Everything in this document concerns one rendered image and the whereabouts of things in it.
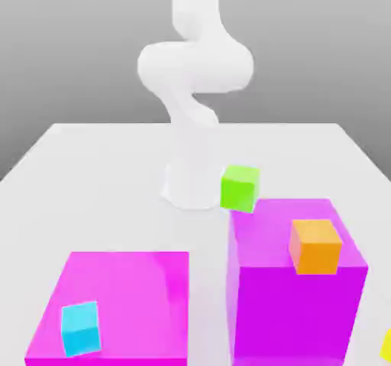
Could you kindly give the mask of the small green cube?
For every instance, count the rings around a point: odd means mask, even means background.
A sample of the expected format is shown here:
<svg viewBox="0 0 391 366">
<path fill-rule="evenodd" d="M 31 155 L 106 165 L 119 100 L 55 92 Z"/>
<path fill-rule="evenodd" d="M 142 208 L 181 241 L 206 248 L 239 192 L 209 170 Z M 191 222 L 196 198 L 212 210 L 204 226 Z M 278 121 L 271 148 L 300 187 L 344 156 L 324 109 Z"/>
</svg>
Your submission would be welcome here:
<svg viewBox="0 0 391 366">
<path fill-rule="evenodd" d="M 252 213 L 260 192 L 260 169 L 228 165 L 221 178 L 220 207 Z"/>
</svg>

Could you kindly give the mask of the small orange cube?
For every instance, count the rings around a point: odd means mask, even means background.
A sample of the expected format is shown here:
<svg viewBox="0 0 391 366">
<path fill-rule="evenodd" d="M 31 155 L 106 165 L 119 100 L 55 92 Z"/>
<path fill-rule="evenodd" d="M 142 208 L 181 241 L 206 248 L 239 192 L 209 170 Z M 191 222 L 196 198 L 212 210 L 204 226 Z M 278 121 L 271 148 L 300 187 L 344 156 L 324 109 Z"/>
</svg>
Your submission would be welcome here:
<svg viewBox="0 0 391 366">
<path fill-rule="evenodd" d="M 289 254 L 298 275 L 335 275 L 343 241 L 329 219 L 293 219 Z"/>
</svg>

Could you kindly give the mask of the small cyan cube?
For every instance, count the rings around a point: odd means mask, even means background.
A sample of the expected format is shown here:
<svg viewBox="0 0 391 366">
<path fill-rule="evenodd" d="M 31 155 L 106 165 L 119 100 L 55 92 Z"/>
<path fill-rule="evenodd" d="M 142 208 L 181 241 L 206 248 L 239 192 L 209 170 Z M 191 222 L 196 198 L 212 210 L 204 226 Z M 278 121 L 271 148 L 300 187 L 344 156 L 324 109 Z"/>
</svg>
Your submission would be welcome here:
<svg viewBox="0 0 391 366">
<path fill-rule="evenodd" d="M 97 302 L 63 306 L 61 336 L 65 355 L 68 358 L 101 351 Z"/>
</svg>

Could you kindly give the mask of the small yellow cube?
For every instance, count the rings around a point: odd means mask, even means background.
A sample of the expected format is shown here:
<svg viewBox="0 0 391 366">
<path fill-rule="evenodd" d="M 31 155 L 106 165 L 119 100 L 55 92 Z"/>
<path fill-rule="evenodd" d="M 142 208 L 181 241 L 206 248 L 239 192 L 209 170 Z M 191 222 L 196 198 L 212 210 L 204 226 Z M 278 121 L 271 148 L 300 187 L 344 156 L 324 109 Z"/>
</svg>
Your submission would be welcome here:
<svg viewBox="0 0 391 366">
<path fill-rule="evenodd" d="M 388 329 L 384 336 L 383 344 L 380 348 L 380 357 L 391 363 L 391 329 Z"/>
</svg>

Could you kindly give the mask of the large magenta box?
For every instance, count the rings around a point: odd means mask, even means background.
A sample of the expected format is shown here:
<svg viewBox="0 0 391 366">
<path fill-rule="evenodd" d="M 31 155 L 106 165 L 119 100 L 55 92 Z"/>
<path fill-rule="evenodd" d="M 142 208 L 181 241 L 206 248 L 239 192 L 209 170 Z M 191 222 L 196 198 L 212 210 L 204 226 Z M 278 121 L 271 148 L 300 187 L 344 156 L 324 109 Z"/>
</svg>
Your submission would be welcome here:
<svg viewBox="0 0 391 366">
<path fill-rule="evenodd" d="M 68 358 L 63 306 L 96 301 L 102 350 Z M 74 251 L 27 349 L 26 366 L 188 366 L 189 252 Z"/>
</svg>

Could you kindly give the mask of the large purple box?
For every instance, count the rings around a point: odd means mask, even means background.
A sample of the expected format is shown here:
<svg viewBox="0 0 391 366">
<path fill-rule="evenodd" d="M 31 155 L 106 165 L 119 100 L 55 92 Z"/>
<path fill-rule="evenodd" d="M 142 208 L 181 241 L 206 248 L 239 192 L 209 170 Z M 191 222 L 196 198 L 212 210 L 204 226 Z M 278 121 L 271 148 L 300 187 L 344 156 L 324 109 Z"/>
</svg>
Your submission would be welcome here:
<svg viewBox="0 0 391 366">
<path fill-rule="evenodd" d="M 298 275 L 294 219 L 328 219 L 334 275 Z M 368 266 L 328 199 L 261 199 L 229 217 L 226 306 L 232 366 L 343 366 Z"/>
</svg>

